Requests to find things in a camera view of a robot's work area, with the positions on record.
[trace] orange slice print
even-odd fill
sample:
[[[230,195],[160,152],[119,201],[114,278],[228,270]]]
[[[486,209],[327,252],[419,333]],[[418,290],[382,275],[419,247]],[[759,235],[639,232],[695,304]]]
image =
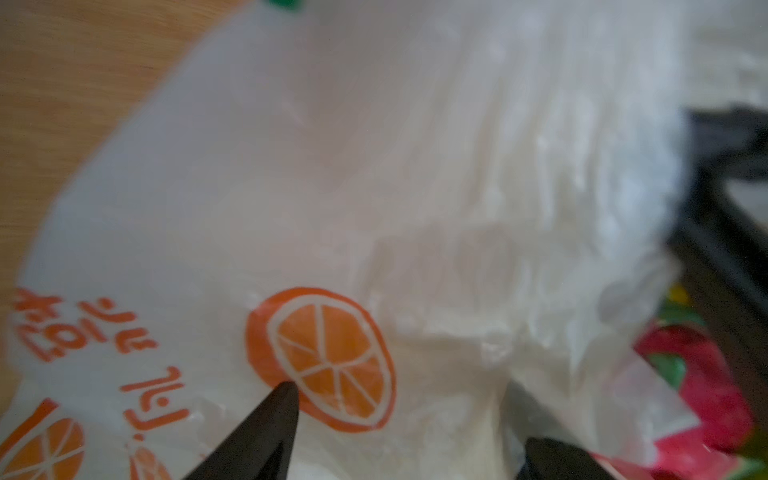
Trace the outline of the orange slice print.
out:
[[[248,316],[248,362],[270,387],[293,380],[303,412],[341,432],[382,428],[395,406],[395,369],[370,314],[344,296],[293,288]]]
[[[57,406],[50,399],[44,400],[35,413],[0,445],[0,455],[4,457]],[[73,480],[83,462],[83,444],[80,424],[72,419],[58,420],[29,439],[13,455],[2,467],[0,480]]]
[[[131,480],[172,480],[154,453],[139,447],[131,455]]]

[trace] black object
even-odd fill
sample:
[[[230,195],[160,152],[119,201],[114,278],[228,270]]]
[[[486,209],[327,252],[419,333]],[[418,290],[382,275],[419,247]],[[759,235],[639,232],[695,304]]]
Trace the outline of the black object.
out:
[[[299,390],[280,383],[185,480],[285,480],[299,419]]]
[[[692,114],[694,185],[670,238],[681,280],[768,429],[768,238],[728,195],[731,179],[768,181],[768,113]]]
[[[582,449],[552,439],[528,439],[516,480],[615,480]]]

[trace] white plastic bag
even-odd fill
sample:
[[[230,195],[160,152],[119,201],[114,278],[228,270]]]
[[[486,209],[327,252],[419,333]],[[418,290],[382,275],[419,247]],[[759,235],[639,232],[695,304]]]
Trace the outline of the white plastic bag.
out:
[[[695,419],[628,402],[645,318],[601,309],[650,313],[674,272],[686,36],[661,0],[248,6],[53,206],[0,475],[37,468],[58,417],[12,432],[49,397],[85,425],[72,475],[180,478],[282,379],[292,478],[503,478],[510,379],[647,462],[660,410]]]

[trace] plastic bag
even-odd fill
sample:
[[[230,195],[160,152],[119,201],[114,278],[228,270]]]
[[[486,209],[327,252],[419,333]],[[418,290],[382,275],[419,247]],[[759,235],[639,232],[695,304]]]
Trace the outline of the plastic bag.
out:
[[[695,422],[621,381],[674,274],[687,32],[660,0],[248,6],[53,206],[0,475],[52,436],[65,478],[180,478],[281,379],[293,478],[503,478],[510,379],[649,461]]]

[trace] wooden surface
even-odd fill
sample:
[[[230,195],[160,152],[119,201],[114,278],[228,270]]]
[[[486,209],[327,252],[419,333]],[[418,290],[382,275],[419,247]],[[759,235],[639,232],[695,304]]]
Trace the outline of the wooden surface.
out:
[[[48,206],[91,152],[240,0],[0,2],[0,326]],[[0,366],[0,412],[18,382]]]

